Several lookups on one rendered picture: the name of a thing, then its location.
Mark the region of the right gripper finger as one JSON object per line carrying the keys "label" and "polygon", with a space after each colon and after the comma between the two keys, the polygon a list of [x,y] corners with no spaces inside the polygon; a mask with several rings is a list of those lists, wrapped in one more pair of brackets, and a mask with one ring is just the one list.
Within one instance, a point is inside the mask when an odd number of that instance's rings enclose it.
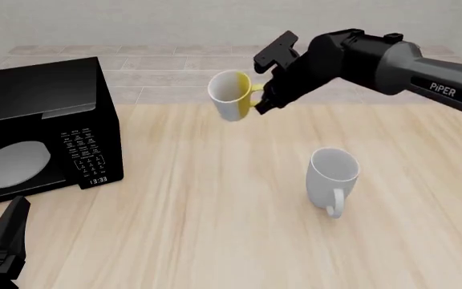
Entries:
{"label": "right gripper finger", "polygon": [[265,115],[270,110],[280,109],[282,107],[271,100],[260,100],[254,105],[254,108],[260,115]]}
{"label": "right gripper finger", "polygon": [[273,80],[267,81],[262,86],[262,95],[261,95],[261,102],[268,101],[273,98],[274,91],[273,91]]}

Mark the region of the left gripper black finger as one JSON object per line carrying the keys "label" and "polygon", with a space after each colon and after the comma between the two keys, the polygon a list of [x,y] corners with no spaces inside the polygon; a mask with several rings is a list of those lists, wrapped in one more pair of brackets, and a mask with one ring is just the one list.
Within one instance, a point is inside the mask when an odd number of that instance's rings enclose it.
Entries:
{"label": "left gripper black finger", "polygon": [[0,250],[25,252],[26,221],[30,202],[25,197],[15,197],[0,217]]}

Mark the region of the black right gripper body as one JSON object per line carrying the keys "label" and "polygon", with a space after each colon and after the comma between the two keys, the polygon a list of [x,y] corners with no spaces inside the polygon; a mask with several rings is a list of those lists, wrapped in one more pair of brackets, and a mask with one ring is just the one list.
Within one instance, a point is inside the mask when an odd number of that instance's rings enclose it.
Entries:
{"label": "black right gripper body", "polygon": [[289,71],[276,67],[272,70],[271,92],[275,108],[284,108],[289,103],[310,92],[310,82],[305,71]]}

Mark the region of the yellow and white mug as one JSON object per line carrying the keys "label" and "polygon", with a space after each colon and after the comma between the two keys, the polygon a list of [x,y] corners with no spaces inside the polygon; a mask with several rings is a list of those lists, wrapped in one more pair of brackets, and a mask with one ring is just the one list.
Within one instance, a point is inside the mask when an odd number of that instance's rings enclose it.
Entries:
{"label": "yellow and white mug", "polygon": [[244,119],[258,100],[252,100],[254,92],[263,91],[264,84],[253,84],[243,71],[228,70],[216,74],[207,87],[209,97],[221,118],[228,122]]}

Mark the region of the grey microwave turntable plate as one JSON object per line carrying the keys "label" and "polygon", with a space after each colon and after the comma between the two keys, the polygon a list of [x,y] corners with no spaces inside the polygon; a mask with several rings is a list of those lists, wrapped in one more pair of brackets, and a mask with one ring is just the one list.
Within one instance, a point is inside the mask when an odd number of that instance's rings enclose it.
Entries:
{"label": "grey microwave turntable plate", "polygon": [[21,141],[0,149],[0,189],[20,185],[38,175],[51,159],[40,141]]}

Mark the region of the black microwave oven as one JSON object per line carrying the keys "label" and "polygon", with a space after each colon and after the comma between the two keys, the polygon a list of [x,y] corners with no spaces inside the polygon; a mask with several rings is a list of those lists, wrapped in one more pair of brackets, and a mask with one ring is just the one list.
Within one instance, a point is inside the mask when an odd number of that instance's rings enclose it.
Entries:
{"label": "black microwave oven", "polygon": [[51,159],[0,189],[0,202],[123,179],[120,122],[96,57],[0,70],[0,149],[21,141],[44,143]]}

